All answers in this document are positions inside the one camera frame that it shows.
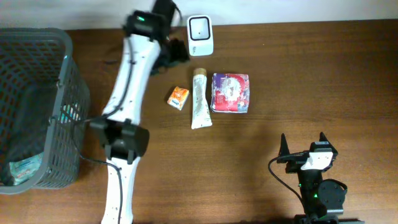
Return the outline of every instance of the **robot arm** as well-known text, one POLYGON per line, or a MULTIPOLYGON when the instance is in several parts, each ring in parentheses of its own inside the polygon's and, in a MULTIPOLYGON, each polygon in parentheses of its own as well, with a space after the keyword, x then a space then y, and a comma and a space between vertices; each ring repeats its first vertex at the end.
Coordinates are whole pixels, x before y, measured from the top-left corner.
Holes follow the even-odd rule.
POLYGON ((171 0, 157 0, 152 12, 135 11, 123 27, 126 37, 119 74, 101 119, 90 127, 105 149, 108 192, 102 224, 131 224, 134 176, 149 142, 148 130, 139 126, 141 104, 151 73, 188 60, 182 41, 169 40, 170 26, 177 7, 171 0))

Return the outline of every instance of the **orange packet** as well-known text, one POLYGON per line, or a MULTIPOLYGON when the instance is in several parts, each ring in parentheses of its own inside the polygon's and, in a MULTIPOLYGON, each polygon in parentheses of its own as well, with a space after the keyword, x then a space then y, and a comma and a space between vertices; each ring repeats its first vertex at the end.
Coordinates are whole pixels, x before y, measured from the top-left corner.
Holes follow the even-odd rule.
POLYGON ((173 93, 169 97, 169 100, 167 100, 167 103, 170 106, 173 106, 181 110, 186 100, 188 99, 188 95, 189 95, 189 90, 180 87, 175 87, 173 93))

